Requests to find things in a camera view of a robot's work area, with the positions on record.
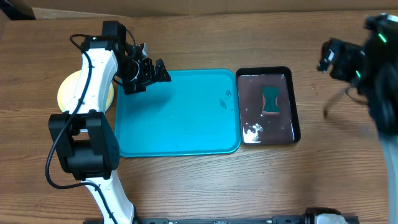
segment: brown wall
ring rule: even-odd
[[[398,9],[398,0],[24,0],[36,8],[120,16]]]

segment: green light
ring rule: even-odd
[[[382,34],[379,34],[379,37],[384,43],[387,43],[387,39]]]

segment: white residue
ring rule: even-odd
[[[259,133],[262,132],[262,127],[260,124],[255,124],[251,126],[254,129],[254,132],[251,131],[251,128],[245,132],[243,128],[243,140],[246,143],[260,143],[259,140]]]

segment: tabletop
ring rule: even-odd
[[[380,12],[121,17],[169,70],[289,67],[302,133],[294,145],[242,145],[230,155],[122,158],[119,176],[141,217],[261,218],[331,207],[361,223],[387,223],[387,172],[368,111],[344,97],[324,119],[325,102],[346,84],[316,70],[324,41],[362,44],[365,16]],[[58,88],[81,67],[68,38],[100,35],[103,20],[7,22],[0,41],[0,223],[101,218],[87,189],[52,188],[44,166]],[[113,128],[115,109],[113,103],[106,113]],[[58,184],[75,182],[56,157],[50,173]]]

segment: wood grain surface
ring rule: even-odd
[[[361,44],[365,15],[379,11],[120,18],[169,70],[285,65],[292,70],[302,139],[241,146],[223,156],[121,159],[119,176],[142,217],[259,218],[333,207],[361,223],[387,223],[387,173],[367,109],[346,84],[316,71],[330,37]],[[101,218],[85,188],[56,190],[44,176],[47,122],[57,90],[80,69],[71,34],[101,33],[101,19],[10,21],[0,43],[0,223],[81,223]],[[114,127],[115,104],[107,112]],[[75,182],[54,157],[58,184]]]

